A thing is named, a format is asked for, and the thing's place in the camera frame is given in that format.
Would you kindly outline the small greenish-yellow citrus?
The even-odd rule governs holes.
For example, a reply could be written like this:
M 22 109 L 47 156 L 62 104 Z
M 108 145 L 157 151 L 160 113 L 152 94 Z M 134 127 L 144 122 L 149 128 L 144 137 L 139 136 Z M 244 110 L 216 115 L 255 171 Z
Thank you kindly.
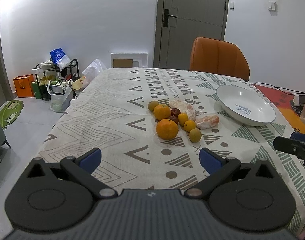
M 198 128 L 194 128 L 189 132 L 189 139 L 193 143 L 199 142 L 201 137 L 202 137 L 202 133 Z

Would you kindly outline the short peeled pomelo segment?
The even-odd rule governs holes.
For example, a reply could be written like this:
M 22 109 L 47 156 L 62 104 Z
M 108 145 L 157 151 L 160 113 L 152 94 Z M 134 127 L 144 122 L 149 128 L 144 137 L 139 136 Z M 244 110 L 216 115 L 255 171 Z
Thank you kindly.
M 204 116 L 196 118 L 195 124 L 199 129 L 208 129 L 216 126 L 219 123 L 220 119 L 217 115 Z

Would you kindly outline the small yellow tangerine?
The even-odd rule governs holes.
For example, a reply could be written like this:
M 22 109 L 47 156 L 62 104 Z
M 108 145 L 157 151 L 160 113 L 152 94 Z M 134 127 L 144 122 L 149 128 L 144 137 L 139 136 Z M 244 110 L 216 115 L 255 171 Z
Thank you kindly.
M 184 125 L 183 125 L 183 128 L 186 132 L 190 132 L 191 130 L 195 129 L 196 128 L 196 124 L 193 120 L 187 120 Z
M 178 115 L 178 122 L 183 127 L 184 124 L 189 120 L 188 115 L 186 113 L 181 113 Z

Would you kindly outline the large front orange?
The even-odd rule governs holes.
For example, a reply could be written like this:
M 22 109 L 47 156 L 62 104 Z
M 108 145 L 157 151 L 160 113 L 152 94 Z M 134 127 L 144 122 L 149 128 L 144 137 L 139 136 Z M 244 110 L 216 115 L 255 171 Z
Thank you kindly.
M 178 134 L 178 125 L 170 119 L 163 119 L 158 122 L 156 133 L 163 140 L 172 140 Z

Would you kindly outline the large orange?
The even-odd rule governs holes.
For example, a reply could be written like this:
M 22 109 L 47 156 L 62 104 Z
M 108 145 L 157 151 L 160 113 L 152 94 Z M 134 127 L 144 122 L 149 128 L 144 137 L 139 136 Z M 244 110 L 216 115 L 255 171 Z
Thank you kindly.
M 163 140 L 172 140 L 178 134 L 178 125 L 170 119 L 163 119 L 158 122 L 156 133 Z
M 157 105 L 153 110 L 153 114 L 158 121 L 161 121 L 171 116 L 171 109 L 167 105 Z

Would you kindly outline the long peeled pomelo segment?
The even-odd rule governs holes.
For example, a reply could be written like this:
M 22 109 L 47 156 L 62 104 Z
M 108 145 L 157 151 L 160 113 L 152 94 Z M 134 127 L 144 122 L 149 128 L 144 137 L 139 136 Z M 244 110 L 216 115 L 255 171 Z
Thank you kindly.
M 169 101 L 169 107 L 177 108 L 181 111 L 181 113 L 187 114 L 189 120 L 193 120 L 193 121 L 196 120 L 196 112 L 194 107 L 191 104 L 186 103 L 185 101 L 182 100 Z

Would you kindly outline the dark red jujube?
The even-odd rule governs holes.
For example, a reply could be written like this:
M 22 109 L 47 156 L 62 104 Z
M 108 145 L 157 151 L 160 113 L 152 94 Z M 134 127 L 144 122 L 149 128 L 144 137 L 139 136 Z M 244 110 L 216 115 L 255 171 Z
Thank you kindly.
M 174 115 L 168 117 L 168 119 L 169 119 L 169 120 L 172 120 L 172 121 L 175 122 L 176 124 L 179 123 L 178 118 L 177 118 L 176 116 L 174 116 Z
M 177 108 L 172 108 L 171 109 L 171 116 L 178 117 L 181 114 L 181 111 Z

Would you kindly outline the green-yellow round fruit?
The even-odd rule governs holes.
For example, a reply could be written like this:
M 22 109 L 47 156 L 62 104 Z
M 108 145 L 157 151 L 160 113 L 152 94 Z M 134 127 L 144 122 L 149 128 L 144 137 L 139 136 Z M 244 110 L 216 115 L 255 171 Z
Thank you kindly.
M 151 101 L 151 102 L 149 102 L 149 104 L 148 104 L 149 111 L 153 112 L 155 107 L 157 107 L 158 105 L 159 105 L 158 101 Z

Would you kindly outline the white power adapter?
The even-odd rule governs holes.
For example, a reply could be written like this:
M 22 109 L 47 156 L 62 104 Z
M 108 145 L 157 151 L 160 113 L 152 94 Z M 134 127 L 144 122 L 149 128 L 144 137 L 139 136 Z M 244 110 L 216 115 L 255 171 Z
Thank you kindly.
M 305 95 L 294 95 L 293 97 L 293 105 L 294 106 L 304 106 L 305 104 Z

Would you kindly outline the red orange placemat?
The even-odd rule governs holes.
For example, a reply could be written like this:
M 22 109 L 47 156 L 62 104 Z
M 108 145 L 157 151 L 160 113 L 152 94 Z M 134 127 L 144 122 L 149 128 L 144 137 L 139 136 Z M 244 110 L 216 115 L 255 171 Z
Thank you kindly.
M 255 84 L 263 94 L 277 107 L 283 117 L 296 132 L 305 133 L 305 124 L 291 107 L 293 96 L 268 85 Z

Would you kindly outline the white ceramic plate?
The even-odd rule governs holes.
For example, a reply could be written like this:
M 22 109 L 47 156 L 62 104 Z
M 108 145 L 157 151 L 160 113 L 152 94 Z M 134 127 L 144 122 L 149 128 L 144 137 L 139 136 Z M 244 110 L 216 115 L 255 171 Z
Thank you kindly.
M 216 89 L 216 96 L 223 110 L 245 125 L 259 127 L 276 119 L 273 107 L 253 91 L 235 86 L 220 86 Z

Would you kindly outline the patterned white tablecloth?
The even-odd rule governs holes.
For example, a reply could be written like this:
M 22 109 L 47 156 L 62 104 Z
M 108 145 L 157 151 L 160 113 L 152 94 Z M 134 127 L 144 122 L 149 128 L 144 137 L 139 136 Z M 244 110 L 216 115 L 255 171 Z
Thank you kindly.
M 235 77 L 174 69 L 125 68 L 100 73 L 75 99 L 54 125 L 39 156 L 54 163 L 100 148 L 102 161 L 93 176 L 109 187 L 123 189 L 186 190 L 208 176 L 199 162 L 206 147 L 221 157 L 244 163 L 266 158 L 281 175 L 296 201 L 290 230 L 305 230 L 305 167 L 296 157 L 274 150 L 277 136 L 293 129 L 280 112 L 261 127 L 241 124 L 221 108 L 217 87 L 242 87 L 263 98 L 251 83 Z M 202 131 L 192 143 L 185 130 L 165 141 L 156 134 L 156 120 L 148 103 L 182 100 L 197 115 L 217 115 L 219 124 Z

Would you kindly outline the white plastic bag with box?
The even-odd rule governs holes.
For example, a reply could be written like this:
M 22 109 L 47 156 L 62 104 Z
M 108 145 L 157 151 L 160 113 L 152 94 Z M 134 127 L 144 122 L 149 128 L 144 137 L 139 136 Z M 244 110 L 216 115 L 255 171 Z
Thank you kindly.
M 63 93 L 61 94 L 54 93 L 52 91 L 53 87 L 55 87 L 55 85 L 52 85 L 51 83 L 47 85 L 47 92 L 50 94 L 51 98 L 50 109 L 56 113 L 63 113 L 73 99 L 72 79 L 69 79 L 65 86 L 60 86 L 60 88 L 63 89 Z

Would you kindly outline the green box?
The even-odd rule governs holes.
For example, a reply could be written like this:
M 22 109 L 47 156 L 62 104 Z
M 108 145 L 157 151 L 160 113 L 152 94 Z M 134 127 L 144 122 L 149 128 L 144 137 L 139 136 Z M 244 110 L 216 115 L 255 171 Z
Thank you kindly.
M 42 99 L 42 93 L 40 87 L 36 81 L 32 82 L 32 89 L 36 99 Z

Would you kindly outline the green leaf floor mat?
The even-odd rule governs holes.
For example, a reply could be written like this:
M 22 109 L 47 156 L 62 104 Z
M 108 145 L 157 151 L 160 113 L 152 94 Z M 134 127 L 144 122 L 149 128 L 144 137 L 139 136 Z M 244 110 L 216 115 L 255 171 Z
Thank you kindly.
M 21 100 L 12 100 L 8 102 L 0 110 L 0 125 L 3 129 L 6 129 L 11 125 L 20 115 L 24 108 L 24 102 Z

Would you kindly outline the clear plastic bag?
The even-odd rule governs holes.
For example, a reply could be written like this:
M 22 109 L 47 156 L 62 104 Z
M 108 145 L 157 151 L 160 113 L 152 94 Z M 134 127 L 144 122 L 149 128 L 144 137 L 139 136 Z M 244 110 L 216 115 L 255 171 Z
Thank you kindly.
M 107 67 L 100 59 L 95 59 L 92 61 L 82 72 L 84 76 L 84 84 L 89 84 L 92 82 L 100 73 L 107 70 Z

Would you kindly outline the orange paper bag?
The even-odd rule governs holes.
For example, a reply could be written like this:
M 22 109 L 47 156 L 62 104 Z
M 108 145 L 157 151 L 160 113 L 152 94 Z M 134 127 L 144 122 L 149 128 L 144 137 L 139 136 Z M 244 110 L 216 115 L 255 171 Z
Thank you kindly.
M 32 82 L 34 81 L 33 75 L 17 76 L 13 79 L 17 96 L 19 98 L 33 98 L 34 92 L 32 88 Z

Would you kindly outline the black metal shoe rack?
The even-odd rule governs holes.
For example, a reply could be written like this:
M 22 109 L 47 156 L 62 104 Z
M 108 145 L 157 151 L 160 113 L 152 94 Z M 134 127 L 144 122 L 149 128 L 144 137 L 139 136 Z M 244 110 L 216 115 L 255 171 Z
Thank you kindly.
M 32 69 L 33 75 L 35 77 L 34 83 L 37 84 L 37 89 L 39 92 L 39 98 L 42 100 L 50 100 L 50 95 L 46 91 L 46 86 L 50 82 L 50 78 L 55 80 L 59 75 L 66 74 L 65 78 L 72 79 L 76 81 L 80 78 L 79 64 L 77 59 L 72 59 L 68 66 L 64 67 L 62 70 L 54 64 L 51 60 L 38 63 Z

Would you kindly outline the orange leather chair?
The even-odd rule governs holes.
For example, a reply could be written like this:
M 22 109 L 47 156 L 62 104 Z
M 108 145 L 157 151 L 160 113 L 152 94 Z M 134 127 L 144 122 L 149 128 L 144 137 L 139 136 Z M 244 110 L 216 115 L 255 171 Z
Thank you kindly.
M 190 70 L 250 78 L 250 68 L 242 51 L 235 44 L 206 37 L 197 37 L 190 55 Z

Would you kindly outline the blue and white plastic bag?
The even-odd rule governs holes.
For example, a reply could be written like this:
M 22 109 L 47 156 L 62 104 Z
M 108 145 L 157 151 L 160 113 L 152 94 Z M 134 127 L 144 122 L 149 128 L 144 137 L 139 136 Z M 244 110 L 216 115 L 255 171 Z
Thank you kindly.
M 70 58 L 64 53 L 61 48 L 50 51 L 52 62 L 62 71 L 65 67 L 70 65 Z

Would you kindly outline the white foam packaging with cardboard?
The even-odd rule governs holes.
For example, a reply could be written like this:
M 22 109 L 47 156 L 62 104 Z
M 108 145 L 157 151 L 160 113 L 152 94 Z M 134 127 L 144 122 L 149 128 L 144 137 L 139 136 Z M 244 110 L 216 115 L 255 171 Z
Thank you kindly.
M 112 68 L 146 68 L 148 53 L 111 53 Z

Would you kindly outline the grey door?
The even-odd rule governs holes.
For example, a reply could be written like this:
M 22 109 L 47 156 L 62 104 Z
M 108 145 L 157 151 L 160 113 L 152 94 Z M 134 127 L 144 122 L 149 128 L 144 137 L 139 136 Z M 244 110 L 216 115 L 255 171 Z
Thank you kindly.
M 197 37 L 223 40 L 228 0 L 157 0 L 153 66 L 189 69 L 193 42 Z M 169 9 L 177 18 L 169 18 L 163 27 L 163 12 Z

